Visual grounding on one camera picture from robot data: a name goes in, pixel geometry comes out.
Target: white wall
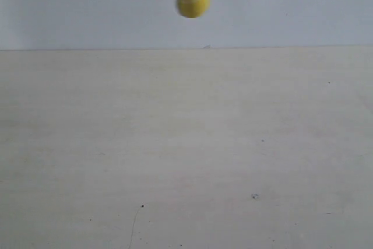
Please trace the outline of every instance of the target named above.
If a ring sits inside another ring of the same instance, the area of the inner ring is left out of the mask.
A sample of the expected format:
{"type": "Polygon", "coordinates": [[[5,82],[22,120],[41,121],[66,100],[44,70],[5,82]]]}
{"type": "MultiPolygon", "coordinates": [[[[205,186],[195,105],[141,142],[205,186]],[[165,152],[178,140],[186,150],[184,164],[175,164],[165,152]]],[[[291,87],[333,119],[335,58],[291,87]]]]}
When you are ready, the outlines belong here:
{"type": "Polygon", "coordinates": [[[372,0],[0,0],[0,49],[373,44],[372,0]]]}
{"type": "Polygon", "coordinates": [[[0,247],[373,248],[372,60],[0,52],[0,247]]]}

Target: yellow ball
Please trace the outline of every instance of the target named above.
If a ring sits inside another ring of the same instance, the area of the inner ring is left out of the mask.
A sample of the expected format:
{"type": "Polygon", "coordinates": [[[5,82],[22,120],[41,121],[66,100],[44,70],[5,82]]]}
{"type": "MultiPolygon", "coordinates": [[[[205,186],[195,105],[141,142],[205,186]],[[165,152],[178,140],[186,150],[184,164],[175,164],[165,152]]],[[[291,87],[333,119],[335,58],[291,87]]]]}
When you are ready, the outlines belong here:
{"type": "Polygon", "coordinates": [[[207,11],[210,0],[177,0],[177,8],[184,17],[199,17],[207,11]]]}

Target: wall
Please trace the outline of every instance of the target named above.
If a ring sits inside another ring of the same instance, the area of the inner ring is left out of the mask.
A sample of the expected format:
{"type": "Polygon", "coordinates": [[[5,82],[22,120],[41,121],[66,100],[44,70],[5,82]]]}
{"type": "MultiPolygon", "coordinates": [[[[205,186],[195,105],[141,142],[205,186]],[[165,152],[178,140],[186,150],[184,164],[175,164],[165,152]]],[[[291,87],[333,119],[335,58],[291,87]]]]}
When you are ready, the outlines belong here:
{"type": "Polygon", "coordinates": [[[0,49],[202,48],[373,44],[371,0],[0,0],[0,49]]]}
{"type": "Polygon", "coordinates": [[[0,247],[373,248],[372,59],[0,52],[0,247]]]}

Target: floor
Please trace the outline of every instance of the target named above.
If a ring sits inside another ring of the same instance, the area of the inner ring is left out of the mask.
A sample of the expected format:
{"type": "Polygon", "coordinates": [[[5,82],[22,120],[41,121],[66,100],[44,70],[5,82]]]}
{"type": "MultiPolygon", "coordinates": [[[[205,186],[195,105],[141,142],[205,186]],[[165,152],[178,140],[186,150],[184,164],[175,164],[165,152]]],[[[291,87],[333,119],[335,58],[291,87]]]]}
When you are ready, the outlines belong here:
{"type": "Polygon", "coordinates": [[[373,248],[372,62],[0,52],[0,248],[373,248]]]}

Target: ball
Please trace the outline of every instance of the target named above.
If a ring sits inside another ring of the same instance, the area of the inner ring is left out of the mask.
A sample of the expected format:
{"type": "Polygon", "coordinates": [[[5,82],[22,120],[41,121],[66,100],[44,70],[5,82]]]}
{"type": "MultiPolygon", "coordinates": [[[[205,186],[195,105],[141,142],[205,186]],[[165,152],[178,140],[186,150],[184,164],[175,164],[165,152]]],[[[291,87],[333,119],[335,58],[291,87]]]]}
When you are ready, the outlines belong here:
{"type": "Polygon", "coordinates": [[[210,6],[210,0],[177,0],[180,15],[195,18],[205,13],[210,6]]]}

